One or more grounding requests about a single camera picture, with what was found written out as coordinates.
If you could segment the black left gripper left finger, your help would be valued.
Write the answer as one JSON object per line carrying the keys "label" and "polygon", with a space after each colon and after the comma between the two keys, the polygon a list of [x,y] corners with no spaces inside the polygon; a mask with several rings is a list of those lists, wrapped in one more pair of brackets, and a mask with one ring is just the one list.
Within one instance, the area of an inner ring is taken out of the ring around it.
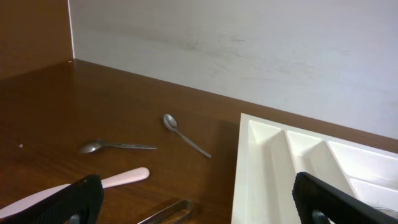
{"label": "black left gripper left finger", "polygon": [[61,224],[74,215],[79,223],[95,224],[103,199],[101,179],[91,174],[21,212],[1,218],[1,224]]}

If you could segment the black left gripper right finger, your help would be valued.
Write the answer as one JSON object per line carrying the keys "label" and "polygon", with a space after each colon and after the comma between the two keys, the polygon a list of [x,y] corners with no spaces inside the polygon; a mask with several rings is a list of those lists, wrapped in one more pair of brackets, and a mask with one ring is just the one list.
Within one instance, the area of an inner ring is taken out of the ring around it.
{"label": "black left gripper right finger", "polygon": [[292,196],[303,224],[397,224],[397,219],[307,172],[295,176]]}

